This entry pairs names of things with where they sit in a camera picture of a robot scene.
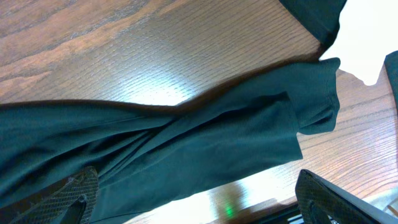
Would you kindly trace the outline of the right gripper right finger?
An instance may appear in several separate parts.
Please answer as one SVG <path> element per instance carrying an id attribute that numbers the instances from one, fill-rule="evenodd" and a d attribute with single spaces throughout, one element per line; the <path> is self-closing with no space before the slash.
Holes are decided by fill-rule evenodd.
<path id="1" fill-rule="evenodd" d="M 397 218 L 306 169 L 298 175 L 295 195 L 306 224 L 397 224 Z"/>

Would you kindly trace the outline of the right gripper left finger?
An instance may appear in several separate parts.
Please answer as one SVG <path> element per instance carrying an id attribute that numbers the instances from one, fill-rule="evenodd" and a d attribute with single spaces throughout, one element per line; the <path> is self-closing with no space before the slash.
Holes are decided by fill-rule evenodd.
<path id="1" fill-rule="evenodd" d="M 9 206 L 9 223 L 89 223 L 98 174 L 86 167 Z"/>

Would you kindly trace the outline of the black leggings red waistband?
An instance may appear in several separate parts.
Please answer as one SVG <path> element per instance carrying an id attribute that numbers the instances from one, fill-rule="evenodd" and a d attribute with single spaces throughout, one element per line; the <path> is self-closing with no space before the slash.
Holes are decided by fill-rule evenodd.
<path id="1" fill-rule="evenodd" d="M 1 205 L 92 166 L 92 221 L 122 223 L 302 158 L 297 134 L 332 131 L 338 58 L 257 75 L 180 113 L 108 101 L 1 106 Z"/>

